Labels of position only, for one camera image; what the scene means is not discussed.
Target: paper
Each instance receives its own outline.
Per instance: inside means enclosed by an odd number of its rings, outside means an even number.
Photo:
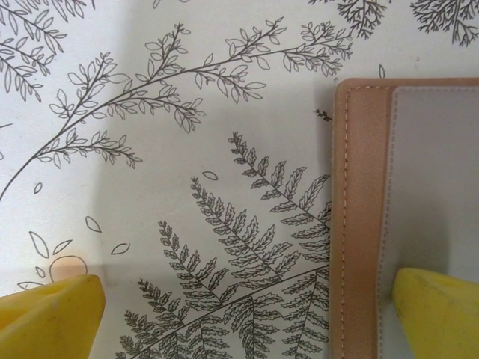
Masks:
[[[477,11],[1,0],[0,295],[98,274],[92,358],[327,358],[334,88],[477,75]]]

